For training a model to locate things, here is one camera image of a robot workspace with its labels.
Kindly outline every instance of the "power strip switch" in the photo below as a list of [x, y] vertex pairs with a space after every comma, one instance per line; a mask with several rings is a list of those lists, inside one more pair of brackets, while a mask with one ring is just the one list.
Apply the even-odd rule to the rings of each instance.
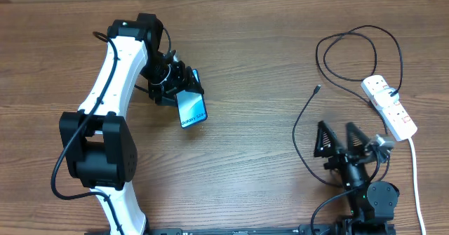
[[397, 141], [407, 140], [416, 133], [417, 127], [399, 102], [399, 94], [390, 95], [395, 89], [388, 86], [384, 77], [369, 76], [361, 86]]

